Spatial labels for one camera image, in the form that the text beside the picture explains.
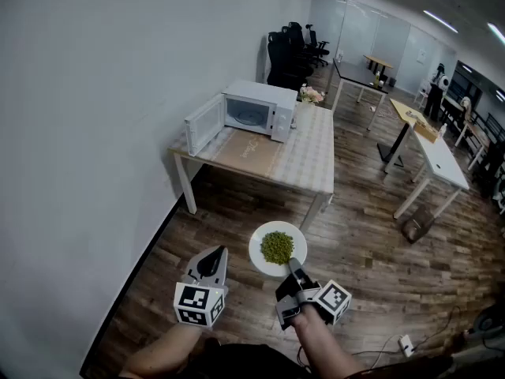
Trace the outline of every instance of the wooden table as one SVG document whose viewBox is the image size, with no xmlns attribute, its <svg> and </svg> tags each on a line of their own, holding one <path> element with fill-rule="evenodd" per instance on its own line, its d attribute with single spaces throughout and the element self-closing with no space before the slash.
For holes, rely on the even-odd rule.
<svg viewBox="0 0 505 379">
<path fill-rule="evenodd" d="M 329 110 L 306 103 L 297 104 L 295 116 L 297 128 L 290 131 L 286 143 L 225 126 L 196 156 L 188 153 L 182 130 L 169 150 L 174 153 L 188 210 L 196 213 L 196 203 L 183 158 L 314 194 L 300 226 L 307 231 L 333 195 L 333 117 Z"/>
<path fill-rule="evenodd" d="M 454 145 L 455 148 L 458 147 L 459 142 L 465 136 L 466 130 L 469 130 L 472 133 L 472 135 L 475 136 L 475 138 L 477 139 L 477 141 L 481 145 L 479 147 L 479 150 L 477 150 L 477 154 L 475 155 L 472 162 L 468 166 L 468 170 L 470 170 L 475 165 L 475 163 L 477 162 L 478 158 L 480 157 L 480 155 L 482 154 L 484 149 L 489 150 L 489 145 L 490 145 L 491 141 L 489 140 L 488 136 L 485 134 L 485 132 L 481 128 L 479 128 L 477 125 L 474 125 L 473 123 L 469 123 L 469 122 L 465 121 L 465 126 L 463 127 L 463 130 L 459 134 L 459 138 L 457 139 L 456 144 Z"/>
<path fill-rule="evenodd" d="M 443 102 L 444 101 L 447 101 L 451 107 L 453 107 L 454 109 L 456 109 L 457 111 L 454 112 L 454 111 L 449 111 L 450 108 L 446 108 L 444 105 L 443 105 Z M 461 105 L 459 105 L 458 103 L 456 103 L 456 101 L 454 101 L 451 97 L 449 96 L 444 96 L 442 98 L 442 103 L 440 105 L 440 107 L 442 108 L 443 112 L 444 112 L 444 115 L 442 117 L 442 123 L 444 124 L 445 123 L 445 120 L 447 119 L 447 116 L 448 115 L 452 115 L 452 117 L 454 118 L 454 121 L 456 121 L 456 123 L 458 123 L 458 120 L 463 116 L 465 116 L 465 108 L 463 108 Z"/>
<path fill-rule="evenodd" d="M 365 56 L 369 61 L 370 61 L 370 64 L 368 65 L 368 68 L 370 70 L 372 70 L 372 64 L 375 63 L 376 64 L 376 67 L 375 69 L 373 70 L 373 74 L 377 74 L 377 67 L 379 65 L 382 66 L 382 70 L 380 71 L 380 76 L 383 76 L 384 75 L 384 70 L 386 68 L 388 69 L 393 69 L 393 66 L 390 65 L 389 63 L 385 62 L 384 60 L 382 59 L 379 59 L 379 58 L 376 58 L 375 56 L 370 56 L 369 54 L 364 54 L 363 56 Z"/>
<path fill-rule="evenodd" d="M 400 119 L 404 121 L 405 125 L 403 126 L 402 131 L 392 146 L 377 143 L 377 149 L 379 150 L 380 158 L 382 161 L 387 163 L 387 166 L 384 169 L 384 172 L 386 174 L 389 173 L 393 165 L 403 167 L 403 160 L 400 157 L 400 152 L 403 150 L 403 145 L 407 141 L 406 135 L 410 129 L 413 128 L 417 119 L 422 122 L 426 122 L 426 119 L 421 112 L 413 110 L 412 108 L 407 107 L 406 105 L 394 99 L 391 99 L 391 102 L 393 103 L 393 108 L 396 110 L 396 113 Z"/>
<path fill-rule="evenodd" d="M 419 117 L 419 112 L 406 106 L 399 101 L 394 99 L 391 100 L 393 107 L 398 112 L 398 115 L 406 123 L 407 133 L 405 133 L 402 142 L 400 143 L 396 153 L 392 156 L 389 164 L 386 166 L 386 170 L 391 169 L 395 158 L 399 156 L 403 146 L 405 145 L 406 138 L 409 134 L 413 134 L 416 142 L 421 148 L 425 162 L 421 169 L 417 172 L 416 176 L 413 178 L 412 182 L 417 182 L 419 178 L 427 171 L 426 176 L 423 177 L 421 182 L 414 188 L 413 192 L 405 199 L 405 201 L 400 205 L 400 207 L 393 214 L 395 219 L 399 218 L 405 210 L 416 200 L 419 194 L 424 188 L 432 181 L 434 178 L 441 179 L 448 182 L 455 187 L 454 192 L 443 202 L 436 210 L 433 216 L 437 218 L 443 210 L 449 206 L 449 204 L 458 196 L 461 190 L 468 190 L 468 182 L 466 181 L 465 175 L 462 173 L 461 168 L 456 162 L 456 159 L 451 153 L 451 150 L 447 147 L 445 140 L 439 138 L 435 143 L 430 142 L 428 139 L 413 130 L 413 125 L 415 124 L 415 118 L 409 117 L 407 112 L 415 114 Z"/>
</svg>

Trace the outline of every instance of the black office chair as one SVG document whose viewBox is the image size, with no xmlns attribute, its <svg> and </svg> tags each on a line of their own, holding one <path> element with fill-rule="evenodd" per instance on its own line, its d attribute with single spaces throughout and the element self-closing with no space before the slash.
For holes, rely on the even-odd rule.
<svg viewBox="0 0 505 379">
<path fill-rule="evenodd" d="M 268 56 L 271 69 L 267 83 L 299 92 L 300 87 L 307 82 L 304 76 L 306 68 L 291 62 L 290 45 L 281 32 L 268 34 Z"/>
<path fill-rule="evenodd" d="M 301 31 L 301 25 L 297 22 L 290 22 L 288 25 L 288 35 L 290 36 L 291 46 L 293 47 L 293 52 L 295 54 L 307 54 L 311 56 L 309 52 L 305 51 L 305 40 L 303 39 L 303 32 Z"/>
<path fill-rule="evenodd" d="M 293 33 L 293 30 L 290 30 L 289 27 L 282 27 L 281 32 L 278 33 L 278 37 L 288 46 L 287 49 L 290 52 L 290 62 L 293 65 L 305 68 L 303 71 L 300 69 L 299 72 L 302 72 L 305 77 L 309 77 L 312 73 L 314 73 L 314 69 L 310 66 L 312 54 L 300 51 L 299 42 L 295 42 L 293 44 L 291 36 L 293 36 L 295 41 L 297 41 L 296 33 Z"/>
<path fill-rule="evenodd" d="M 325 60 L 323 60 L 321 58 L 327 54 L 330 54 L 329 50 L 324 49 L 324 47 L 329 42 L 327 42 L 327 41 L 317 42 L 316 31 L 313 31 L 311 29 L 312 24 L 307 24 L 305 27 L 309 30 L 310 43 L 307 43 L 307 51 L 311 52 L 314 55 L 312 58 L 312 61 L 315 62 L 316 67 L 317 67 L 317 63 L 320 63 L 323 66 L 326 66 L 328 64 L 328 62 L 326 62 Z"/>
</svg>

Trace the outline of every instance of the fiducial marker cube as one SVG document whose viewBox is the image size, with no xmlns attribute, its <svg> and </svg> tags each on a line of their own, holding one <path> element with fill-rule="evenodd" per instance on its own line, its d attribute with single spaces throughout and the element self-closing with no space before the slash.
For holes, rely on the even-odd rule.
<svg viewBox="0 0 505 379">
<path fill-rule="evenodd" d="M 314 300 L 331 315 L 331 319 L 324 320 L 327 322 L 331 320 L 334 325 L 349 307 L 352 297 L 348 291 L 331 280 L 317 292 Z"/>
<path fill-rule="evenodd" d="M 174 309 L 181 323 L 212 327 L 224 309 L 224 290 L 177 282 Z"/>
</svg>

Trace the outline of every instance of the trash bin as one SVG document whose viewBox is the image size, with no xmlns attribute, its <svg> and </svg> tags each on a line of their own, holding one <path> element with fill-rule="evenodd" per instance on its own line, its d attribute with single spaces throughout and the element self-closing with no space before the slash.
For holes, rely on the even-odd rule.
<svg viewBox="0 0 505 379">
<path fill-rule="evenodd" d="M 405 236 L 410 244 L 414 244 L 429 232 L 433 222 L 435 222 L 435 218 L 432 213 L 424 205 L 420 206 L 403 224 L 402 235 Z"/>
</svg>

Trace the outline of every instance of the power strip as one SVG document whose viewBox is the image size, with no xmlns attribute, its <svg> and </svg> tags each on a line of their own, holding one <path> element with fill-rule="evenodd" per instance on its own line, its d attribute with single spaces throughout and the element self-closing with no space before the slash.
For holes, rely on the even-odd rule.
<svg viewBox="0 0 505 379">
<path fill-rule="evenodd" d="M 406 358 L 409 358 L 413 354 L 412 341 L 410 341 L 410 337 L 408 335 L 400 337 L 398 345 Z"/>
</svg>

